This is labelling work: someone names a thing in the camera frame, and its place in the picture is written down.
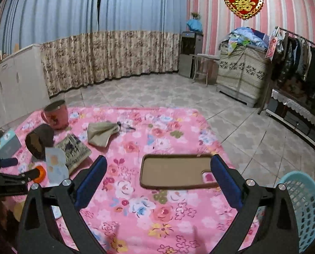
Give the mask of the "pink floral tablecloth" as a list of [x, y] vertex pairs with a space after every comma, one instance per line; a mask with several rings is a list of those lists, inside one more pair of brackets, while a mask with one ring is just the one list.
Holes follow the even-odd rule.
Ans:
[[[68, 119], [68, 127], [54, 136], [55, 144], [74, 134], [91, 150], [68, 179], [89, 168], [100, 155], [107, 160], [105, 176], [88, 206], [80, 210], [106, 253], [212, 253], [237, 215], [219, 185], [189, 190], [152, 190], [140, 185], [141, 163], [147, 154], [218, 154], [233, 168], [197, 110], [75, 107], [68, 110]], [[120, 131], [107, 147], [90, 145], [89, 123], [103, 121], [118, 123]], [[33, 184], [38, 183], [28, 182], [28, 192]], [[47, 176], [39, 185], [53, 186]], [[25, 205], [27, 195], [9, 197]], [[59, 207], [51, 208], [65, 244], [78, 249]]]

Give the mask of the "clothes rack with garments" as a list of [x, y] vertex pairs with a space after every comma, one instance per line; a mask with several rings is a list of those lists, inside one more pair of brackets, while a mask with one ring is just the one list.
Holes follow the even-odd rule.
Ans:
[[272, 55], [271, 80], [276, 88], [315, 107], [315, 43], [277, 26], [268, 51]]

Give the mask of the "red heart wall ornament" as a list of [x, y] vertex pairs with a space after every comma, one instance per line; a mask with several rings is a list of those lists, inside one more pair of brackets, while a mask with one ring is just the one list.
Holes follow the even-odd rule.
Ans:
[[264, 0], [224, 0], [224, 2], [231, 12], [243, 20], [257, 15], [264, 5]]

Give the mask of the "teal tissue box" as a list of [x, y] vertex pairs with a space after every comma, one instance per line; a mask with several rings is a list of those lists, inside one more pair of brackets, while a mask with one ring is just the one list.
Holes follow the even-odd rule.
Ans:
[[0, 159], [12, 157], [21, 148], [21, 142], [13, 129], [0, 137]]

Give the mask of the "pink mug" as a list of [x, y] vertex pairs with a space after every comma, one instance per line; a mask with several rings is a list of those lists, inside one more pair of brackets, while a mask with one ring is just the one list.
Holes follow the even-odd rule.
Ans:
[[41, 111], [41, 117], [54, 130], [62, 130], [69, 125], [68, 109], [63, 99], [47, 105]]

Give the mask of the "beige cloth pouch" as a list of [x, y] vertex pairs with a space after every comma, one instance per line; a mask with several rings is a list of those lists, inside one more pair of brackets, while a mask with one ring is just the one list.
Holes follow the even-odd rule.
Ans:
[[120, 131], [118, 123], [109, 121], [89, 123], [87, 128], [87, 140], [90, 145], [107, 147], [110, 138]]

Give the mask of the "black glasses case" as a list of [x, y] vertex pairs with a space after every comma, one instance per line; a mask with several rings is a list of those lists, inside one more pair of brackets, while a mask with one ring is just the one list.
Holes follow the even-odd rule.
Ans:
[[41, 124], [27, 134], [25, 145], [38, 160], [45, 159], [45, 149], [54, 145], [54, 130], [47, 124]]

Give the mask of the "brown phone case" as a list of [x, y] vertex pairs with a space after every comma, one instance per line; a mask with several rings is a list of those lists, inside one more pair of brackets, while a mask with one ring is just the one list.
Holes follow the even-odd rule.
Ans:
[[152, 190], [217, 188], [211, 158], [211, 154], [147, 154], [141, 163], [140, 185]]

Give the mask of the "white cabinet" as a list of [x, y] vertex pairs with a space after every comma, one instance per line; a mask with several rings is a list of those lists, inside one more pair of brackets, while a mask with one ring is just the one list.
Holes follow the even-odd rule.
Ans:
[[48, 103], [38, 44], [22, 48], [0, 61], [0, 128]]

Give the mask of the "cloth-covered cabinet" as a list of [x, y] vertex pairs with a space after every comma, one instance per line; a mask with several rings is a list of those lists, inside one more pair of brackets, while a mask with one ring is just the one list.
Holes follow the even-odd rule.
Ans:
[[254, 45], [238, 45], [228, 53], [228, 41], [220, 44], [217, 90], [227, 96], [255, 107], [264, 92], [270, 69], [266, 50]]

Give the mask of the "light blue plastic basket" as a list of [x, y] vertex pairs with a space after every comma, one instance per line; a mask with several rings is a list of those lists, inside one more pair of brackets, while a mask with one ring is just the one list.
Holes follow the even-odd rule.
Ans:
[[298, 226], [299, 253], [315, 239], [315, 181], [306, 173], [291, 171], [279, 181], [284, 184], [293, 204]]

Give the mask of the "small metal stool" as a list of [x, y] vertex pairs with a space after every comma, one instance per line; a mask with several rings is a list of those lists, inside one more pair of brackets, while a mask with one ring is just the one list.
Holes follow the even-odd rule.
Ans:
[[220, 62], [220, 56], [212, 54], [197, 53], [192, 54], [192, 62], [194, 63], [194, 74], [192, 77], [192, 83], [196, 82], [196, 79], [200, 77], [205, 78], [206, 87], [209, 85], [211, 69], [215, 63]]

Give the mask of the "pile of folded bedding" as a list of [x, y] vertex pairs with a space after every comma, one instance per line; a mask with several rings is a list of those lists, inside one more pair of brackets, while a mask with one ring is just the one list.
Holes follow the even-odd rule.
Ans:
[[239, 27], [228, 34], [228, 55], [231, 55], [238, 45], [252, 45], [265, 51], [268, 48], [267, 34], [249, 27]]

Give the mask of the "low shelf with lace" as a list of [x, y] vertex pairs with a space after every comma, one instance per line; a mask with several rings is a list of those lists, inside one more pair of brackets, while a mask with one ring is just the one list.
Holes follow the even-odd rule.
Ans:
[[315, 116], [309, 110], [275, 88], [264, 109], [315, 149]]

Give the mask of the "blue and floral curtain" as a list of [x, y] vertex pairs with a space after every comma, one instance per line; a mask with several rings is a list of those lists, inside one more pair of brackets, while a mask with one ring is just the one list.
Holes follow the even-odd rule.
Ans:
[[4, 0], [0, 51], [40, 47], [50, 95], [178, 70], [186, 0]]

